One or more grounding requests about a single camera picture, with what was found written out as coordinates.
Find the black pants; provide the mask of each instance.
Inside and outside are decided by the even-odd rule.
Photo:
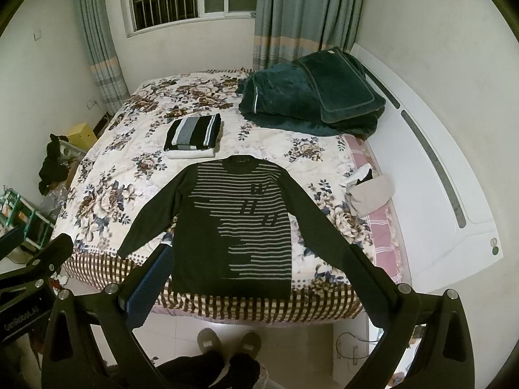
[[[236,354],[230,359],[229,372],[211,389],[252,389],[260,376],[260,364],[248,354]],[[157,367],[169,381],[197,389],[207,389],[225,367],[222,355],[216,351],[196,357],[178,357]]]

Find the floral blanket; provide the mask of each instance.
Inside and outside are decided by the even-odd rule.
[[[163,146],[169,124],[185,115],[219,112],[223,133],[217,158],[250,154],[287,169],[350,243],[357,243],[375,263],[398,281],[398,247],[391,232],[388,208],[370,217],[349,214],[339,183],[367,159],[352,136],[314,137],[260,128],[238,111],[235,93],[244,71],[210,71],[178,75],[141,85],[111,121],[82,160],[54,236],[64,232],[74,241],[65,264],[68,274],[101,289],[120,282],[141,265],[161,242],[171,241],[175,220],[128,259],[116,257],[140,209],[185,166],[206,159],[168,159]],[[292,295],[289,300],[237,300],[179,294],[168,280],[158,304],[209,319],[262,322],[323,321],[355,315],[360,303],[343,272],[326,264],[304,246],[297,220],[292,224]],[[374,235],[373,226],[377,226]]]

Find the person's leg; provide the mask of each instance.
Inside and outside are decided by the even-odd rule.
[[[207,389],[222,372],[225,360],[218,336],[212,329],[206,328],[200,331],[197,339],[202,355],[178,357],[157,367],[169,382]]]
[[[256,332],[243,336],[238,352],[230,359],[227,374],[211,389],[252,389],[260,376],[260,364],[255,360],[261,348],[261,338]]]

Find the green blanket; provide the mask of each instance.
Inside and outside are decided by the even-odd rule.
[[[318,51],[249,75],[240,111],[262,127],[367,138],[385,100],[368,84],[362,65],[338,48]]]

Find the power cord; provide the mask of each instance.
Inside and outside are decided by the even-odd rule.
[[[337,353],[337,355],[339,357],[341,357],[342,359],[348,359],[348,360],[362,360],[362,359],[366,359],[369,357],[369,354],[368,355],[364,355],[362,357],[347,357],[345,355],[342,355],[341,354],[341,351],[339,351],[339,342],[341,340],[341,336],[343,335],[350,335],[350,336],[353,336],[355,339],[357,339],[358,341],[360,342],[365,342],[365,343],[368,343],[368,344],[377,344],[380,339],[377,339],[376,341],[367,341],[365,339],[362,339],[361,337],[358,337],[354,334],[352,334],[351,332],[343,332],[342,334],[340,334],[338,337],[337,337],[337,340],[335,341],[335,352]]]

